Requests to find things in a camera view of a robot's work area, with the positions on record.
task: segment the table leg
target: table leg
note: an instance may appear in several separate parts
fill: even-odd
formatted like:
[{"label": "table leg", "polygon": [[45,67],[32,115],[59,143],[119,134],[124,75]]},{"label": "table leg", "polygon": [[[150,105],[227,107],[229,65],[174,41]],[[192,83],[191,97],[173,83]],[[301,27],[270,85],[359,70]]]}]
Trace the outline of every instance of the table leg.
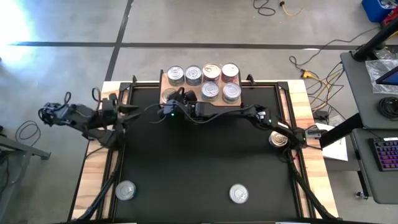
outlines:
[{"label": "table leg", "polygon": [[328,131],[327,133],[322,134],[322,137],[319,139],[321,147],[327,147],[333,142],[345,137],[355,128],[363,128],[362,120],[359,113],[356,113],[352,117],[345,120],[343,123]]},{"label": "table leg", "polygon": [[0,146],[6,147],[8,149],[30,152],[34,156],[40,156],[43,160],[49,159],[50,155],[51,155],[51,153],[45,152],[40,149],[36,149],[35,147],[32,147],[32,146],[27,146],[25,144],[13,141],[4,136],[0,136]]}]

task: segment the computer monitor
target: computer monitor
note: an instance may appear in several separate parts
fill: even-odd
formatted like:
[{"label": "computer monitor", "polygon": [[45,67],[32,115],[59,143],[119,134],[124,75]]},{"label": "computer monitor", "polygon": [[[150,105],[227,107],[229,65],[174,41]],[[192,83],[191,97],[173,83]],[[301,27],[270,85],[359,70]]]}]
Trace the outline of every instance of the computer monitor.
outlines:
[{"label": "computer monitor", "polygon": [[376,80],[377,84],[398,85],[398,66]]}]

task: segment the blue container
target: blue container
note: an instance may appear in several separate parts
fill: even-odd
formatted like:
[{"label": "blue container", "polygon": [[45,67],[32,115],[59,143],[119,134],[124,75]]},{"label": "blue container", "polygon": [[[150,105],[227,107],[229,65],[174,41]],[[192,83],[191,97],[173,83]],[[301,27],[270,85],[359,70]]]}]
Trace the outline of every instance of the blue container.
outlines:
[{"label": "blue container", "polygon": [[393,8],[384,9],[380,0],[362,0],[362,6],[371,22],[381,22],[393,10]]}]

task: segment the wooden tray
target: wooden tray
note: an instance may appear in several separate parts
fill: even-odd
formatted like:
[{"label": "wooden tray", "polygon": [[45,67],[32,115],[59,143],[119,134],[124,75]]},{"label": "wooden tray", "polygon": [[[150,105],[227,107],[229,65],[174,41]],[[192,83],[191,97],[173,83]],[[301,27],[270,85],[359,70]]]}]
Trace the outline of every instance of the wooden tray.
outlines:
[{"label": "wooden tray", "polygon": [[[234,83],[236,83],[236,84],[238,84],[240,87],[242,87],[242,86],[240,85],[240,83],[239,83],[239,80],[240,80],[240,77],[238,77],[237,79],[235,79]],[[164,103],[164,102],[162,101],[162,94],[163,94],[163,92],[164,92],[165,90],[167,90],[167,89],[169,89],[169,88],[172,88],[172,89],[174,89],[175,91],[177,91],[180,87],[184,87],[185,92],[188,92],[188,91],[190,91],[190,90],[193,90],[193,91],[195,92],[195,94],[196,94],[196,96],[197,96],[199,102],[207,102],[207,101],[205,101],[205,100],[202,100],[202,98],[201,98],[201,85],[198,85],[198,86],[190,86],[190,85],[188,85],[188,84],[185,82],[185,83],[184,83],[183,85],[181,85],[181,86],[172,86],[172,85],[169,84],[169,80],[167,79],[167,74],[166,74],[166,73],[164,73],[164,74],[162,75],[162,78],[160,79],[160,81],[161,81],[161,84],[160,84],[159,103]],[[241,96],[239,97],[239,99],[238,99],[235,103],[225,103],[225,102],[224,102],[224,100],[223,100],[223,88],[224,88],[225,85],[226,85],[226,83],[224,83],[224,82],[221,80],[221,77],[220,77],[220,79],[218,80],[218,87],[220,88],[220,92],[218,93],[217,99],[216,99],[215,101],[213,101],[213,102],[210,102],[210,103],[211,103],[212,105],[215,105],[215,106],[240,106],[241,103],[242,103],[242,94],[241,94]]]}]

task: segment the wooden table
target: wooden table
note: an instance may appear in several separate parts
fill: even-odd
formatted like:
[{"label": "wooden table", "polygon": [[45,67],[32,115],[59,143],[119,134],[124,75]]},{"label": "wooden table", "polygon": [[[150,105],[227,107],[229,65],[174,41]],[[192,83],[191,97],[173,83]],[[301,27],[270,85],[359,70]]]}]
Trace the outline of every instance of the wooden table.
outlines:
[{"label": "wooden table", "polygon": [[[276,82],[277,80],[261,80],[257,82]],[[278,80],[282,82],[288,82],[290,98],[292,101],[292,106],[294,110],[295,120],[297,126],[300,128],[307,128],[314,124],[310,103],[308,101],[307,91],[305,89],[305,84],[303,80]],[[102,87],[102,97],[107,97],[111,93],[119,93],[119,86],[121,82],[104,82]],[[284,108],[287,108],[286,97],[284,92],[281,91],[282,104]],[[285,117],[289,117],[289,111],[285,111]],[[308,145],[320,147],[319,141],[315,139],[308,139]],[[90,142],[88,146],[87,153],[94,151],[99,148],[98,142]],[[92,154],[85,161],[83,172],[81,175],[78,194],[75,201],[75,206],[72,213],[72,219],[78,218],[82,215],[87,207],[92,203],[94,198],[97,196],[101,188],[101,182],[103,180],[105,161],[107,158],[107,149],[102,149],[94,154]],[[313,148],[303,149],[303,156],[305,161],[305,166],[307,170],[308,180],[310,182],[310,188],[312,192],[317,196],[319,201],[323,206],[335,217],[338,216],[335,199],[333,198],[333,193],[331,191],[328,173],[326,171],[325,162],[323,160],[323,155],[321,150]],[[307,201],[305,199],[305,194],[301,188],[300,198],[303,207],[303,213],[306,217],[309,217]],[[108,192],[105,198],[103,218],[107,218],[109,210],[109,200],[111,191]]]}]

